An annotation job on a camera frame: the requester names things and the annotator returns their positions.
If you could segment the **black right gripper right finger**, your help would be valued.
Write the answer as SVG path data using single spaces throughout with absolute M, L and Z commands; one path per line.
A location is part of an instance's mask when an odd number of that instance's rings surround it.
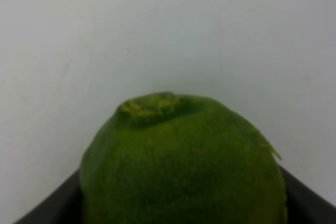
M 286 184 L 287 223 L 335 224 L 335 206 L 323 199 L 283 167 Z

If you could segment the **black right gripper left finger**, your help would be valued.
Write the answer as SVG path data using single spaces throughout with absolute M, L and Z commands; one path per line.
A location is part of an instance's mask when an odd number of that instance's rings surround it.
M 82 223 L 79 172 L 74 172 L 49 197 L 16 221 L 28 223 Z

